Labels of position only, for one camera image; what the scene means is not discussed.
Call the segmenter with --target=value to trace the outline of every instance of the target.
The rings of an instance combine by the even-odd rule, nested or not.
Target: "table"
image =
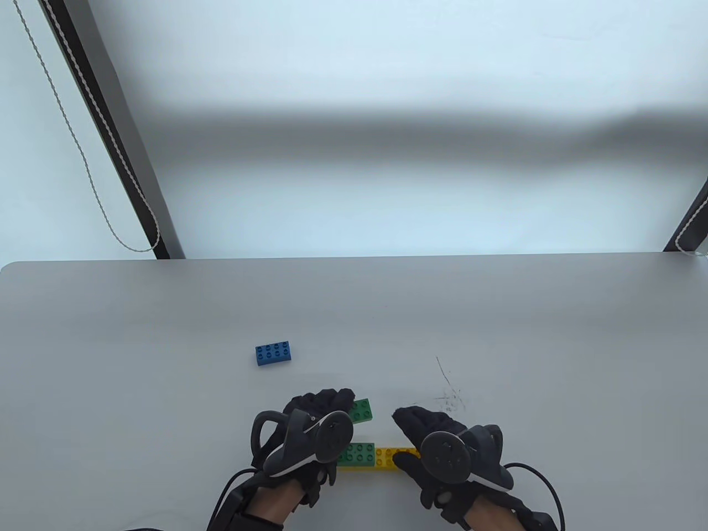
[[[409,404],[499,424],[569,529],[700,529],[707,329],[707,262],[672,253],[14,263],[0,527],[201,530],[257,412],[348,386],[374,411],[356,440],[407,445],[390,413]],[[285,340],[292,362],[257,366]],[[447,526],[399,473],[342,474],[287,524]]]

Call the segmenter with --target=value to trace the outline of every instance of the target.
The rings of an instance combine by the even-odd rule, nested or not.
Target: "cord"
[[[546,477],[541,474],[538,470],[536,470],[534,467],[530,467],[527,464],[524,463],[507,463],[504,465],[504,468],[510,469],[510,468],[523,468],[525,470],[528,470],[532,474],[535,474],[541,481],[543,481],[546,484],[546,487],[548,487],[548,490],[551,491],[551,496],[553,496],[553,501],[556,502],[556,508],[558,509],[558,519],[561,523],[561,527],[559,531],[566,531],[566,517],[563,514],[563,506],[561,505],[561,500],[558,497],[558,494],[556,493],[556,489],[553,488],[553,485],[551,485],[551,482],[546,479]]]
[[[221,507],[222,502],[224,501],[224,498],[226,497],[226,494],[229,492],[229,489],[231,488],[231,485],[238,479],[239,476],[242,476],[243,474],[255,474],[258,470],[254,468],[246,468],[241,470],[240,472],[235,473],[233,476],[231,476],[231,479],[227,481],[226,486],[224,487],[224,490],[221,493],[221,496],[219,496],[219,500],[217,501],[217,505],[214,507],[214,512],[212,513],[212,517],[209,519],[209,525],[207,525],[207,531],[209,530],[210,527],[212,527],[212,523],[214,522],[214,519],[217,517],[217,513],[219,512],[219,508]],[[137,529],[127,529],[125,531],[162,531],[160,529],[156,529],[154,527],[138,527]]]
[[[233,476],[231,476],[231,479],[227,481],[226,486],[224,487],[224,490],[221,493],[221,496],[219,496],[219,500],[217,501],[216,506],[214,507],[214,512],[212,513],[212,517],[209,519],[209,525],[207,525],[207,531],[209,530],[210,527],[212,527],[212,523],[214,522],[214,519],[217,517],[217,513],[219,512],[219,508],[221,507],[222,501],[224,501],[224,498],[226,498],[226,494],[229,492],[229,489],[231,488],[231,485],[236,481],[236,479],[243,475],[243,474],[255,474],[258,470],[254,468],[244,468],[243,470],[235,473]]]
[[[57,87],[54,85],[54,80],[52,79],[52,76],[49,73],[49,69],[47,68],[46,63],[44,62],[44,59],[42,58],[42,54],[40,53],[39,48],[37,47],[37,43],[35,42],[35,39],[32,36],[32,33],[30,32],[30,28],[27,25],[27,21],[25,20],[25,16],[22,12],[22,9],[20,9],[20,4],[18,4],[17,0],[12,0],[12,3],[15,4],[15,10],[17,10],[17,14],[20,17],[20,22],[22,23],[22,26],[25,28],[25,33],[27,33],[27,37],[30,40],[30,44],[32,45],[32,48],[35,50],[35,54],[37,55],[37,58],[40,60],[40,64],[42,65],[42,70],[44,70],[45,76],[47,77],[47,81],[49,82],[49,85],[52,88],[52,92],[54,93],[54,98],[55,98],[55,100],[57,100],[57,105],[59,106],[59,111],[61,112],[62,117],[64,118],[64,123],[67,125],[67,129],[69,130],[69,134],[72,136],[72,139],[74,140],[74,143],[76,145],[76,149],[79,150],[79,155],[81,155],[81,160],[84,162],[84,168],[86,169],[86,175],[88,176],[88,181],[91,184],[93,196],[96,198],[96,202],[98,203],[98,208],[101,209],[101,214],[103,214],[103,218],[105,220],[105,223],[108,225],[108,230],[110,230],[110,233],[113,235],[115,240],[120,245],[122,245],[123,247],[128,249],[129,251],[133,251],[135,253],[149,253],[150,251],[154,250],[155,247],[157,247],[157,244],[160,242],[160,238],[161,238],[160,225],[157,222],[157,216],[155,215],[155,212],[153,212],[152,208],[150,208],[150,205],[147,202],[147,199],[143,195],[142,190],[140,189],[140,186],[138,185],[137,181],[135,180],[135,177],[133,176],[130,168],[127,165],[127,162],[125,161],[125,157],[123,156],[123,153],[118,148],[118,143],[115,141],[115,137],[113,136],[113,132],[110,130],[110,127],[108,126],[108,122],[106,121],[105,117],[103,116],[101,109],[98,107],[96,99],[93,97],[93,93],[91,92],[91,90],[89,88],[89,84],[86,83],[86,79],[84,78],[84,73],[79,68],[79,63],[76,61],[76,57],[74,56],[74,52],[72,52],[72,49],[69,46],[69,42],[67,41],[67,37],[64,34],[62,27],[59,25],[59,21],[57,20],[56,15],[54,15],[54,10],[52,9],[52,6],[50,5],[49,0],[43,0],[42,3],[46,7],[47,12],[49,13],[50,18],[52,19],[52,23],[54,24],[54,27],[57,29],[57,34],[58,34],[60,40],[62,41],[62,43],[64,44],[64,48],[67,51],[67,55],[69,56],[70,60],[72,61],[72,64],[74,65],[74,68],[76,70],[76,74],[79,76],[79,79],[81,80],[81,84],[84,86],[84,89],[86,89],[86,94],[88,95],[88,99],[91,100],[91,104],[93,105],[93,108],[98,113],[98,117],[101,119],[101,122],[103,123],[103,126],[104,126],[106,132],[108,133],[108,136],[110,138],[110,142],[111,142],[111,144],[113,144],[113,148],[115,149],[115,152],[118,154],[118,158],[120,159],[120,162],[123,164],[123,168],[125,169],[125,172],[128,174],[128,177],[130,177],[130,180],[132,181],[133,186],[135,187],[135,190],[137,191],[138,195],[140,196],[140,199],[142,199],[142,202],[145,204],[148,211],[150,212],[150,215],[152,216],[152,220],[155,222],[155,230],[156,230],[155,243],[152,244],[147,249],[134,249],[133,247],[127,245],[115,233],[113,225],[110,223],[110,220],[108,219],[108,215],[105,213],[105,208],[103,208],[103,203],[101,202],[101,199],[98,196],[98,192],[96,191],[96,184],[93,182],[93,175],[91,174],[91,169],[89,168],[89,162],[86,160],[86,154],[84,153],[84,149],[81,147],[81,144],[79,143],[78,139],[76,138],[76,133],[74,132],[74,128],[72,127],[72,124],[69,122],[69,118],[67,117],[67,112],[64,110],[64,105],[62,104],[62,99],[59,97],[59,93],[57,92]]]

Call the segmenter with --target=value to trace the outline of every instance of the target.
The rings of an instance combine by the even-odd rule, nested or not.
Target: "forearm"
[[[480,496],[464,519],[474,531],[524,531],[510,509],[494,505]]]
[[[275,489],[261,488],[249,503],[246,514],[282,525],[303,496],[302,487],[294,479]]]

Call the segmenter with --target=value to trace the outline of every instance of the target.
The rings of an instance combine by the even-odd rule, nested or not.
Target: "scribble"
[[[450,387],[450,391],[452,392],[452,396],[450,396],[447,393],[447,390],[445,390],[442,394],[443,396],[439,399],[435,400],[442,400],[444,401],[444,409],[448,413],[452,413],[454,411],[457,411],[459,408],[459,405],[462,405],[463,410],[467,410],[467,405],[464,403],[464,400],[460,398],[459,391],[456,390],[452,384],[450,383],[450,378],[447,377],[445,374],[445,370],[443,369],[443,364],[440,363],[440,358],[438,356],[435,356],[435,359],[438,361],[438,367],[440,368],[440,372],[442,373],[442,377],[445,378],[445,381],[447,382],[447,385]]]

